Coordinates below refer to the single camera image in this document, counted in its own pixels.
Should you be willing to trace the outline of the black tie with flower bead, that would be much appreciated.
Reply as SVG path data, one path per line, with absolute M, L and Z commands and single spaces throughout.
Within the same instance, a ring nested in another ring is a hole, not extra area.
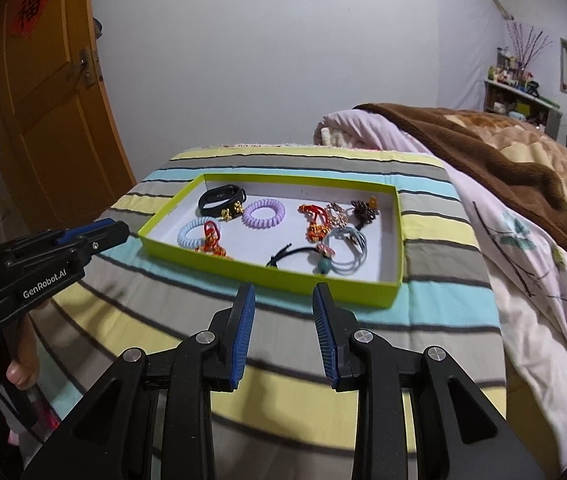
M 300 247 L 292 247 L 291 244 L 285 245 L 270 257 L 266 265 L 269 268 L 278 269 L 282 260 L 297 256 L 308 256 L 309 261 L 315 264 L 315 274 L 326 275 L 332 271 L 334 250 L 325 243 Z

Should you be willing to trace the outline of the small red knot charm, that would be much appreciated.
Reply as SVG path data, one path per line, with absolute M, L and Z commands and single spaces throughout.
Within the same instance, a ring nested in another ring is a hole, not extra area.
M 229 259 L 226 249 L 221 246 L 221 229 L 214 221 L 204 222 L 203 233 L 203 242 L 196 248 L 196 252 Z

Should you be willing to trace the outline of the pink rhinestone hair clip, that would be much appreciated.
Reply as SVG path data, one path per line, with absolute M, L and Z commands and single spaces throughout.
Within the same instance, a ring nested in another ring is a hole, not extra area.
M 344 228 L 349 224 L 347 212 L 337 203 L 331 202 L 326 205 L 326 213 L 330 225 L 333 228 Z

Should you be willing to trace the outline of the black fitness band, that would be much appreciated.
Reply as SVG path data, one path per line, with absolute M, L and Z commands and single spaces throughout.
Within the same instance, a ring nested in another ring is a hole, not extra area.
M 225 184 L 209 188 L 198 201 L 200 214 L 208 217 L 221 217 L 225 209 L 235 210 L 235 204 L 242 205 L 247 199 L 244 189 L 236 184 Z

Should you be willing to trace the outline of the lime green cardboard tray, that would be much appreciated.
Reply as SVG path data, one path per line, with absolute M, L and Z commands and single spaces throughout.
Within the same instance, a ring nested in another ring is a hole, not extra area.
M 240 219 L 221 221 L 221 246 L 229 259 L 206 255 L 180 245 L 181 238 L 198 240 L 203 226 L 200 196 L 209 188 L 236 184 L 247 194 L 246 203 L 276 200 L 285 207 L 282 222 L 254 229 Z M 308 218 L 303 205 L 326 206 L 334 202 L 344 209 L 355 200 L 373 200 L 379 208 L 375 220 L 363 226 L 366 249 L 357 254 L 353 233 L 330 237 L 334 266 L 326 275 L 315 274 L 308 256 L 282 260 L 279 268 L 266 263 L 285 245 L 313 245 L 307 238 Z M 391 307 L 404 278 L 404 247 L 401 207 L 395 186 L 371 182 L 292 174 L 223 174 L 206 172 L 176 193 L 140 229 L 146 252 L 154 258 L 176 263 L 204 274 L 249 281 L 260 287 L 297 296 L 309 295 L 319 282 L 327 282 L 335 301 L 347 306 L 385 309 Z

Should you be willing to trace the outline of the wooden door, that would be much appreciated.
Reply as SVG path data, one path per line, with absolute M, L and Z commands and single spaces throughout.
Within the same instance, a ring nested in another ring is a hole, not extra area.
M 92 0 L 49 0 L 32 35 L 9 35 L 0 0 L 0 173 L 32 231 L 102 214 L 135 177 L 99 65 Z

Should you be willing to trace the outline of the pink floral quilt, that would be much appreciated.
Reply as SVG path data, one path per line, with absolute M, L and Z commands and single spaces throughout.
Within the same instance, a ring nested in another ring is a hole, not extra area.
M 394 122 L 359 107 L 326 115 L 314 141 L 435 156 Z M 549 474 L 560 474 L 567 468 L 567 252 L 479 182 L 440 161 L 489 269 L 508 360 L 510 425 Z

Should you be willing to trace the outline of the red fu door sticker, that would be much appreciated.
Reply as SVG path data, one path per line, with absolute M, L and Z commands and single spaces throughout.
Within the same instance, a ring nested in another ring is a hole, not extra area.
M 9 35 L 20 39 L 29 38 L 42 18 L 48 3 L 49 0 L 19 0 L 16 14 L 8 27 Z

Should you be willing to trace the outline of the brown plush blanket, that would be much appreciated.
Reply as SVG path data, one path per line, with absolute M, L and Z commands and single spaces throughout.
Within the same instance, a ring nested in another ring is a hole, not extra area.
M 567 252 L 567 148 L 507 116 L 363 104 L 543 228 Z

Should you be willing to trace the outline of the cluttered shelf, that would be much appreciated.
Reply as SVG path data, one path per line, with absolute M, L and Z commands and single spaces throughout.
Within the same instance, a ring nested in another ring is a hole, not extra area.
M 538 82 L 531 73 L 520 70 L 518 59 L 507 48 L 497 49 L 496 64 L 489 68 L 484 87 L 485 112 L 528 122 L 558 139 L 560 105 L 541 96 Z

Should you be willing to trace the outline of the purple blossom branches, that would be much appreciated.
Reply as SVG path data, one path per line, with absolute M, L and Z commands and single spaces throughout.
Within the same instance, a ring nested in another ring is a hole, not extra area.
M 536 26 L 524 26 L 516 21 L 507 21 L 506 29 L 515 51 L 519 72 L 526 72 L 533 61 L 553 44 L 545 30 Z

